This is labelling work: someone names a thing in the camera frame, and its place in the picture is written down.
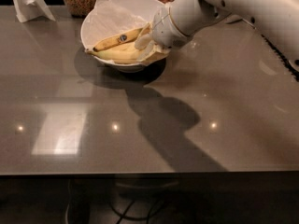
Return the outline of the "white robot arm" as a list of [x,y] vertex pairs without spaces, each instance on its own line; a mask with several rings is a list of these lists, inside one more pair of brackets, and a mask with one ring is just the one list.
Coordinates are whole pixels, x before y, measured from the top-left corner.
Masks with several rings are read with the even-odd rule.
[[154,16],[149,34],[137,39],[143,49],[150,40],[180,48],[199,30],[234,14],[256,28],[287,59],[299,63],[299,0],[174,0]]

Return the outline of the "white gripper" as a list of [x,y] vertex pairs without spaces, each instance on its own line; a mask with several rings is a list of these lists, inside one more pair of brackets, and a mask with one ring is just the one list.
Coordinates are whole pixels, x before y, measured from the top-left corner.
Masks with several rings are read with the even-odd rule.
[[192,40],[191,35],[177,28],[170,11],[170,4],[165,4],[154,15],[152,25],[149,22],[142,28],[135,41],[135,48],[142,50],[137,57],[139,62],[160,61],[168,56],[170,49],[180,49]]

